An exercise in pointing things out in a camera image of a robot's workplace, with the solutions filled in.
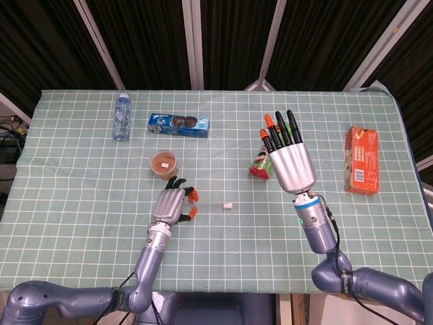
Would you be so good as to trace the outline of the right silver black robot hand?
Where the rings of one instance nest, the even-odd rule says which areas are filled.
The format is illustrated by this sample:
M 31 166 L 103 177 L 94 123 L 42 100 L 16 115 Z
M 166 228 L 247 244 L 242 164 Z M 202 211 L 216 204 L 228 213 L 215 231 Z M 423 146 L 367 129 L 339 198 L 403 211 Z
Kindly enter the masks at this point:
M 300 195 L 313 188 L 317 176 L 294 114 L 291 110 L 286 114 L 287 121 L 279 111 L 275 118 L 264 115 L 267 128 L 260 130 L 260 138 L 282 190 Z

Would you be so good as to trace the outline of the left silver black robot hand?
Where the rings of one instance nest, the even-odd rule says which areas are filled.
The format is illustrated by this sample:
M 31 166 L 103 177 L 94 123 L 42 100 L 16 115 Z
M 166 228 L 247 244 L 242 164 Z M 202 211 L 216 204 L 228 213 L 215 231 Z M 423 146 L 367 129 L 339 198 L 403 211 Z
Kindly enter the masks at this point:
M 183 213 L 183 204 L 185 200 L 193 204 L 199 201 L 200 197 L 197 190 L 190 186 L 182 188 L 181 185 L 186 182 L 186 179 L 171 177 L 165 189 L 161 191 L 154 211 L 152 213 L 152 221 L 166 223 L 169 226 L 174 226 L 177 223 L 192 221 L 198 213 L 197 207 L 192 207 L 188 213 Z

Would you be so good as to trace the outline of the green chips can red lid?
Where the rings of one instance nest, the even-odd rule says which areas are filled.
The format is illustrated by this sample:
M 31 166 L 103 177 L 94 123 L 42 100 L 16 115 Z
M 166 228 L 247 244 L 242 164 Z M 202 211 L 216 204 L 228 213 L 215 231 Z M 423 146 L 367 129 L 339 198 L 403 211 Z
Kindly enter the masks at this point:
M 286 124 L 286 129 L 288 130 L 289 136 L 292 136 L 292 131 L 290 129 L 289 123 Z M 276 125 L 276 131 L 280 137 L 282 144 L 284 145 L 282 131 L 280 130 L 278 124 Z M 271 160 L 269 158 L 269 153 L 266 145 L 260 149 L 260 152 L 254 159 L 253 163 L 249 168 L 250 173 L 259 179 L 268 180 L 272 174 L 273 166 L 271 164 Z

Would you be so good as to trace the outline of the clear jar with brown snacks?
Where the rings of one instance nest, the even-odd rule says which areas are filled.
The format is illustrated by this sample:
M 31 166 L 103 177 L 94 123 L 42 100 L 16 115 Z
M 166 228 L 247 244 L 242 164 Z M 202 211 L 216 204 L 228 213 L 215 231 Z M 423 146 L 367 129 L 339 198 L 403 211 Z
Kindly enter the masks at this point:
M 163 180 L 177 176 L 179 171 L 175 155 L 170 150 L 159 150 L 151 158 L 150 167 L 154 174 Z

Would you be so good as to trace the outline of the green white checkered tablecloth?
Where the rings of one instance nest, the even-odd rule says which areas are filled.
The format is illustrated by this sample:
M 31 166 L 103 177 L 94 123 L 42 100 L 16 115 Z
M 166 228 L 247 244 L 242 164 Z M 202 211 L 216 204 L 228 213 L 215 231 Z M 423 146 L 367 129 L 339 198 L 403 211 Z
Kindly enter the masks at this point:
M 0 219 L 0 292 L 27 280 L 117 286 L 144 247 L 165 183 L 150 168 L 170 150 L 201 209 L 172 230 L 156 290 L 313 293 L 321 261 L 275 177 L 253 178 L 264 115 L 292 110 L 354 268 L 416 286 L 433 272 L 433 232 L 396 100 L 362 92 L 130 91 L 131 138 L 112 137 L 117 91 L 45 90 Z M 210 119 L 207 138 L 153 133 L 152 113 Z M 344 189 L 352 126 L 378 132 L 380 191 Z

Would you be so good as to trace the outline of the orange carton box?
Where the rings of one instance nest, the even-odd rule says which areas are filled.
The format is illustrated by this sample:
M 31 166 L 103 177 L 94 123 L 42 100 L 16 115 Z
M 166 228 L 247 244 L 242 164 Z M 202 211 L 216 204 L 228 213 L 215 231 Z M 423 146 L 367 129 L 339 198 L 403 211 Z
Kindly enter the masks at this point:
M 374 195 L 380 191 L 378 132 L 352 126 L 346 134 L 344 189 Z

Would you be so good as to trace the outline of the blue cookie box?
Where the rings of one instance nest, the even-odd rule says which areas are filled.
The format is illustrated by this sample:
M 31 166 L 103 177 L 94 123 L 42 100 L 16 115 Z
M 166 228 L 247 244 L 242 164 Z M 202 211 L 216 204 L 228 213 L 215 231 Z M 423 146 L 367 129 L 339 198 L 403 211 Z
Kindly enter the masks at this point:
M 153 133 L 164 135 L 207 138 L 210 130 L 210 119 L 198 116 L 152 113 L 148 120 L 148 128 Z

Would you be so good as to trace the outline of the clear plastic water bottle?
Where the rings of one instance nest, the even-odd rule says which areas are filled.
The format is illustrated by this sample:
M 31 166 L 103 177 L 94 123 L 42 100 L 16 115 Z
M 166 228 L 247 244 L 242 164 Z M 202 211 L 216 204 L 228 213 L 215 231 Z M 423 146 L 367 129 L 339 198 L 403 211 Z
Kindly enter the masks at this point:
M 116 141 L 128 141 L 130 137 L 132 103 L 129 95 L 121 93 L 116 100 L 112 137 Z

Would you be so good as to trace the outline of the grey robot torso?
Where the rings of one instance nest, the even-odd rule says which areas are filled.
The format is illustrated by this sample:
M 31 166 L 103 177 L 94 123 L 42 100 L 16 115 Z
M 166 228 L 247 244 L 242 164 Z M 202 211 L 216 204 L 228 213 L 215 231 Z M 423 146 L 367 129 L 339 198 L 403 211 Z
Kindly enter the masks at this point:
M 154 310 L 135 325 L 276 325 L 275 295 L 247 292 L 154 292 Z

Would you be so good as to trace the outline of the brown wooden table leg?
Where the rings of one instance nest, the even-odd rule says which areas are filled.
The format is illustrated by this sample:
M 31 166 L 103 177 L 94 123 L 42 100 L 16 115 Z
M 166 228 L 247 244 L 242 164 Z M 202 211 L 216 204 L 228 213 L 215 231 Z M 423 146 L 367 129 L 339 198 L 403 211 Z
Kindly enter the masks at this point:
M 293 325 L 307 325 L 304 295 L 292 294 L 291 302 Z

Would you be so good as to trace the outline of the dark pleated curtain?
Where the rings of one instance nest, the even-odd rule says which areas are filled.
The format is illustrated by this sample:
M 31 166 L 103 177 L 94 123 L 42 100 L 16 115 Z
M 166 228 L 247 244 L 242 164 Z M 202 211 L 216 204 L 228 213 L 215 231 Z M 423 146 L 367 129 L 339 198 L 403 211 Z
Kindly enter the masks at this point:
M 182 0 L 85 0 L 123 85 L 191 87 Z M 287 0 L 267 80 L 340 91 L 405 0 Z M 277 0 L 200 0 L 204 86 L 258 78 Z M 433 155 L 433 0 L 373 71 L 397 99 L 417 160 Z M 0 0 L 0 93 L 32 114 L 44 89 L 115 89 L 73 0 Z

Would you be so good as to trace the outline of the black equipment box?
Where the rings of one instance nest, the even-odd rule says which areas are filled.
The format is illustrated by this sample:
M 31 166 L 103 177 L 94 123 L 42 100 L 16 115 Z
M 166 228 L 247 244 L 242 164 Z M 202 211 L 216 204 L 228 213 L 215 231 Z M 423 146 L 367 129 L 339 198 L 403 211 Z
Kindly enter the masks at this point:
M 17 131 L 0 133 L 0 165 L 14 165 L 24 149 L 26 134 Z

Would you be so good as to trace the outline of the white frame post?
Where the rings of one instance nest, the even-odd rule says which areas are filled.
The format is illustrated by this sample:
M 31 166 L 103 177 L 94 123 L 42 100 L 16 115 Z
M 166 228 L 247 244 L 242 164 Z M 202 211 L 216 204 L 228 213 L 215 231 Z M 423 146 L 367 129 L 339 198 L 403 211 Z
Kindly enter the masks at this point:
M 192 90 L 204 90 L 200 0 L 182 0 L 187 60 Z
M 391 20 L 374 46 L 355 70 L 343 91 L 358 89 L 373 74 L 376 68 L 390 53 L 401 37 L 409 30 L 418 16 L 424 11 L 430 0 L 406 0 L 395 17 Z
M 247 86 L 245 91 L 275 91 L 270 82 L 266 80 L 266 76 L 269 71 L 286 3 L 287 0 L 277 0 L 258 78 Z
M 125 90 L 124 83 L 86 0 L 73 0 L 73 2 L 116 88 Z

